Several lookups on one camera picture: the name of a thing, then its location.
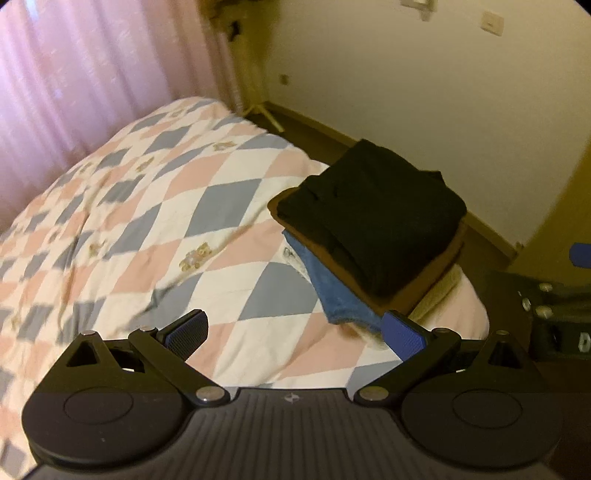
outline brown folded garment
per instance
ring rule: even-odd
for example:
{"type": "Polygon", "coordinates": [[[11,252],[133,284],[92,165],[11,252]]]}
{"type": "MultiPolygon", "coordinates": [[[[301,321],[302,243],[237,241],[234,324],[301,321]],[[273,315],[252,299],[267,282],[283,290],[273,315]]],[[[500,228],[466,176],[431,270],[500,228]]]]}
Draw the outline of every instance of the brown folded garment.
{"type": "Polygon", "coordinates": [[[284,190],[279,195],[272,198],[267,207],[271,216],[285,229],[297,238],[308,250],[310,250],[323,264],[328,268],[343,284],[347,286],[357,297],[368,305],[376,314],[382,316],[387,310],[398,310],[404,315],[408,315],[418,304],[423,296],[435,283],[447,272],[453,265],[464,244],[464,234],[466,225],[460,222],[455,236],[447,249],[438,257],[435,257],[421,273],[411,280],[405,287],[396,292],[392,297],[376,297],[368,295],[361,289],[354,279],[353,275],[346,271],[341,265],[333,260],[326,248],[322,245],[308,239],[291,225],[285,223],[277,216],[277,204],[280,200],[290,195],[298,187],[284,190]]]}

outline ribbed gray surface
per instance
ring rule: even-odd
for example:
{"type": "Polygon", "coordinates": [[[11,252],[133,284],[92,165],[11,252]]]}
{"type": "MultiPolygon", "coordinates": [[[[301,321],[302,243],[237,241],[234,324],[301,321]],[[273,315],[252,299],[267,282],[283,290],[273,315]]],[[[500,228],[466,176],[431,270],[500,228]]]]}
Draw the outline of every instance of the ribbed gray surface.
{"type": "Polygon", "coordinates": [[[31,480],[556,480],[538,464],[470,473],[429,458],[385,410],[354,405],[342,390],[241,390],[231,404],[195,413],[165,452],[101,475],[40,468],[31,480]],[[293,394],[299,400],[290,402],[293,394]]]}

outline black folded garment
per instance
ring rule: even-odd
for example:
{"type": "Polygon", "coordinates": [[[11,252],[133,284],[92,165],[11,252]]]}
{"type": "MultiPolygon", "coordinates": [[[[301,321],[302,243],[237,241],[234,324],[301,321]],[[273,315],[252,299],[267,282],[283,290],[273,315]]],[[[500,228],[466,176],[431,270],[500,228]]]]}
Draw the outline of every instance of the black folded garment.
{"type": "Polygon", "coordinates": [[[441,254],[465,214],[439,172],[418,170],[367,140],[277,206],[282,220],[377,296],[396,293],[441,254]]]}

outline blue object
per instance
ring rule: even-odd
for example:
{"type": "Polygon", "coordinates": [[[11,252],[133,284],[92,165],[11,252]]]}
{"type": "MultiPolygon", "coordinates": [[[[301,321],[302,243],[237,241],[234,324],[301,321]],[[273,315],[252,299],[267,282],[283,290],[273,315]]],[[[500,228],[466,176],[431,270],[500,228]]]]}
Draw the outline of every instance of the blue object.
{"type": "Polygon", "coordinates": [[[591,244],[573,244],[569,257],[575,267],[591,268],[591,244]]]}
{"type": "Polygon", "coordinates": [[[384,313],[382,318],[382,337],[384,342],[405,362],[427,346],[426,338],[420,333],[428,333],[423,327],[416,325],[409,327],[392,312],[384,313]]]}
{"type": "Polygon", "coordinates": [[[283,230],[290,247],[306,266],[312,286],[330,323],[356,322],[379,332],[382,319],[343,284],[318,258],[292,234],[283,230]]]}

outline pink curtain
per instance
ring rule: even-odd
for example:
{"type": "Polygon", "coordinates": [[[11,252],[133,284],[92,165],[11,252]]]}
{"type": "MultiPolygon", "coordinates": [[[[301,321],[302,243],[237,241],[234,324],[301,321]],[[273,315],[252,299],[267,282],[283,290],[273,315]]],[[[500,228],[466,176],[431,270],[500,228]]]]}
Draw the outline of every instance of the pink curtain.
{"type": "Polygon", "coordinates": [[[11,0],[0,10],[0,232],[116,131],[192,95],[241,108],[195,0],[11,0]]]}

